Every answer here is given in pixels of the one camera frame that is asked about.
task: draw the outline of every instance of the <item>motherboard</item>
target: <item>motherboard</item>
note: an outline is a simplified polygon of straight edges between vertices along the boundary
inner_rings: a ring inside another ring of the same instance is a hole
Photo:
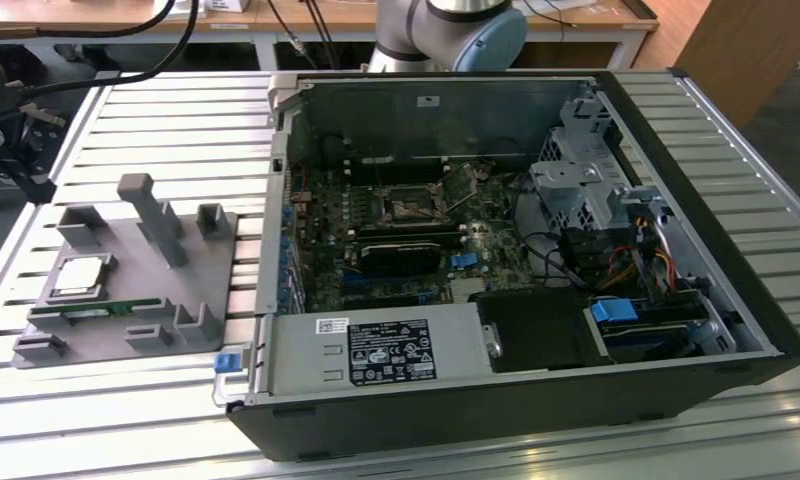
[[[294,169],[309,312],[465,303],[534,284],[515,172],[485,158],[349,166]]]

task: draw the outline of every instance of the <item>blue latch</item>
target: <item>blue latch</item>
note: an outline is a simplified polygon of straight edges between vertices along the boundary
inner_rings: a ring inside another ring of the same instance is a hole
[[[597,319],[597,323],[633,322],[638,320],[635,306],[627,298],[606,298],[599,300],[590,307],[590,311]]]
[[[243,354],[220,353],[214,361],[214,371],[216,373],[236,373],[243,370]]]
[[[466,268],[478,264],[478,254],[475,252],[451,257],[451,267]]]

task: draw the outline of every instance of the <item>table leg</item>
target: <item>table leg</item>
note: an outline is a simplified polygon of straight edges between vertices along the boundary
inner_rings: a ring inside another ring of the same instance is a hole
[[[252,37],[252,45],[255,45],[255,53],[258,54],[258,64],[260,69],[263,71],[272,72],[279,70],[275,35],[255,35]]]
[[[625,35],[623,39],[617,44],[617,50],[614,50],[609,68],[621,70],[631,68],[633,63],[635,63],[635,58],[638,58],[638,52],[641,51],[646,35],[647,32],[645,30],[635,30]]]

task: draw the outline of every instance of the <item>aluminum table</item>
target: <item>aluminum table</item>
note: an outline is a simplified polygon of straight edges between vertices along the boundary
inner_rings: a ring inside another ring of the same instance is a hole
[[[800,198],[690,80],[618,77],[800,329]],[[311,463],[264,459],[224,418],[211,400],[214,354],[12,369],[63,241],[54,224],[76,204],[134,216],[116,195],[131,172],[155,177],[154,193],[179,213],[214,201],[242,215],[226,342],[248,341],[268,80],[263,72],[171,73],[90,93],[52,173],[54,204],[24,209],[0,252],[0,478],[800,478],[800,367],[675,419]]]

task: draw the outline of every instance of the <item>warning label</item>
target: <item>warning label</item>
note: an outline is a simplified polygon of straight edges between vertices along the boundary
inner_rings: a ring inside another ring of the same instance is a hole
[[[350,325],[347,339],[357,387],[437,378],[427,320]]]

